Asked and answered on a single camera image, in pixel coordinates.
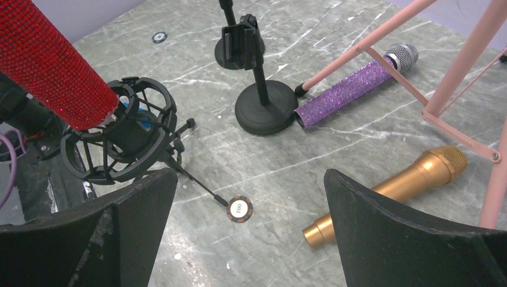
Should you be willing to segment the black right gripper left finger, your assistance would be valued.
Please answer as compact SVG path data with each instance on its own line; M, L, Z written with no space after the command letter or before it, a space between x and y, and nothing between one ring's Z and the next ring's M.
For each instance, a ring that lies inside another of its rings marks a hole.
M79 206L1 226L2 286L147 286L178 177L164 168Z

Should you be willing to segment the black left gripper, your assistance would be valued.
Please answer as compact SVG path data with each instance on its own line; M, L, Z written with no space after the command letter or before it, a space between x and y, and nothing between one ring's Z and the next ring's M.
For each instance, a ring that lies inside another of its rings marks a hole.
M14 128L18 155L26 152L33 163L61 161L66 124L5 74L1 74L1 123Z

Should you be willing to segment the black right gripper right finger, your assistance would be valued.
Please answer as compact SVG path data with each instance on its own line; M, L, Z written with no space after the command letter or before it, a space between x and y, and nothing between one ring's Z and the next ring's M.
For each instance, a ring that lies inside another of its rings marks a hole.
M336 169L323 178L348 286L505 286L506 232L421 212Z

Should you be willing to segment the red glitter microphone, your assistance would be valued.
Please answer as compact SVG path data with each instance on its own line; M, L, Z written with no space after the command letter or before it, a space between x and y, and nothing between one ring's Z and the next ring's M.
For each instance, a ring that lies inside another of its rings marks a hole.
M111 119L119 103L32 1L1 1L1 72L78 130Z

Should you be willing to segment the black tripod shock mount stand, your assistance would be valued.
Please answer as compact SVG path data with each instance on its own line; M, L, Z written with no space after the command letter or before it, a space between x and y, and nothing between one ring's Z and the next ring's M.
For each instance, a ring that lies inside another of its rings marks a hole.
M177 106L162 83L146 77L127 77L111 81L108 86L127 102L138 101L140 108L156 116L155 132L132 134L117 126L117 116L95 132L70 129L60 142L65 167L77 178L99 185L140 180L152 173L156 162L163 162L178 173L204 187L182 167L185 147L181 135L192 129L193 118L177 127Z

